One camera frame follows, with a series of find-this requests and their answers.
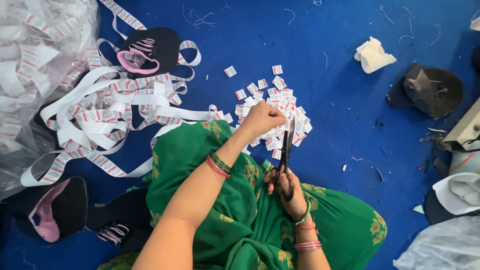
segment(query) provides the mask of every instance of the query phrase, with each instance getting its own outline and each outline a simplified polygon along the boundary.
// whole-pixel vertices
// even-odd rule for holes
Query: scissors
[[[288,158],[290,157],[290,152],[292,151],[292,141],[293,141],[293,134],[295,133],[295,116],[293,117],[293,120],[290,123],[290,130],[285,131],[283,134],[283,147],[282,147],[282,155],[280,157],[280,163],[278,167],[276,168],[276,175],[275,175],[275,186],[276,188],[279,185],[278,179],[280,177],[280,170],[282,168],[282,165],[284,165],[283,173],[288,174]],[[289,188],[288,188],[288,193],[285,193],[285,190],[283,191],[283,198],[289,202],[293,199],[293,186],[292,183],[289,183]]]

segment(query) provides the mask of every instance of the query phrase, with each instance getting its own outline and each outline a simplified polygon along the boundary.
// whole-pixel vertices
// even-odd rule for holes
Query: blue mat
[[[311,0],[247,0],[228,3],[231,8],[223,8],[225,3],[217,0],[122,0],[118,4],[147,28],[171,27],[182,40],[197,43],[203,59],[195,67],[194,80],[188,83],[189,92],[181,96],[180,108],[206,110],[215,104],[234,115],[234,106],[240,103],[234,92],[264,78],[272,85],[272,66],[281,64],[281,77],[294,89],[313,126],[301,146],[292,150],[292,170],[302,182],[348,192],[372,205],[386,220],[388,236],[367,269],[395,269],[392,260],[429,225],[424,215],[411,209],[422,204],[427,191],[442,178],[434,168],[427,174],[417,169],[430,157],[432,148],[431,142],[418,140],[426,136],[427,127],[451,129],[465,113],[464,108],[480,95],[470,65],[472,49],[480,46],[480,33],[469,29],[480,2],[325,0],[316,6]],[[200,18],[214,13],[205,20],[215,23],[214,27],[202,24],[196,29],[190,25],[182,16],[183,4],[191,23],[195,21],[195,16],[188,16],[191,9]],[[111,26],[112,13],[99,5],[100,37],[120,46],[122,39]],[[381,5],[394,24],[380,10]],[[401,36],[410,35],[408,12],[402,7],[412,14],[415,38],[404,37],[399,43]],[[430,46],[438,37],[437,24],[441,36]],[[119,30],[127,34],[132,29],[119,20]],[[379,39],[398,62],[365,74],[353,55],[370,36]],[[328,57],[327,67],[323,53]],[[114,59],[113,53],[106,54]],[[388,108],[385,95],[390,85],[413,61],[449,69],[461,77],[465,96],[455,112],[434,121],[415,109]],[[228,78],[223,70],[231,65],[238,74]],[[377,118],[383,126],[375,125]],[[126,172],[133,170],[150,155],[150,138],[159,128],[153,125],[132,132],[122,150],[110,158]],[[264,146],[253,148],[252,156],[257,161],[276,162]],[[85,159],[68,163],[66,172],[87,180],[93,203],[107,203],[128,187],[141,185],[141,179],[110,177]],[[7,221],[5,226],[6,238],[0,239],[5,244],[0,254],[1,270],[32,270],[34,265],[36,270],[93,270],[118,253],[87,230],[49,245],[22,235],[14,222]]]

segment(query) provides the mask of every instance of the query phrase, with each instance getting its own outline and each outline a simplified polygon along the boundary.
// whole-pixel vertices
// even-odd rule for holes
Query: hand
[[[272,170],[265,178],[264,182],[268,183],[267,193],[270,195],[275,189],[275,175],[276,170]],[[300,187],[300,181],[298,177],[292,172],[290,175],[281,173],[278,178],[279,184],[277,184],[277,192],[280,195],[280,200],[282,201],[283,207],[287,213],[292,217],[293,221],[299,221],[307,212],[307,202],[303,198],[302,189]],[[283,198],[283,191],[288,192],[288,186],[292,184],[293,186],[293,199],[289,202],[285,201]]]
[[[265,101],[260,101],[250,108],[247,117],[243,119],[238,129],[244,131],[251,142],[272,128],[285,124],[286,121],[285,115],[279,109]]]

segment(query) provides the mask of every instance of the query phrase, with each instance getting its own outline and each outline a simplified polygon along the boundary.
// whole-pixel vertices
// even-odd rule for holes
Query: clear plastic bag
[[[96,0],[0,1],[0,199],[21,190],[24,170],[55,149],[32,119],[87,70],[97,11]],[[41,175],[53,158],[42,158],[32,173]]]
[[[479,270],[480,217],[426,228],[393,265],[399,270]]]

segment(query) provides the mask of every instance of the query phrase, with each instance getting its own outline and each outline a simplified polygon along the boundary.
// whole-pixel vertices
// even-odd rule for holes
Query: woman
[[[116,261],[134,261],[132,270],[364,269],[386,236],[377,212],[347,194],[300,184],[291,170],[276,183],[269,162],[260,168],[241,153],[285,121],[260,102],[234,134],[226,121],[211,121],[160,136],[147,194],[155,229],[137,258]]]

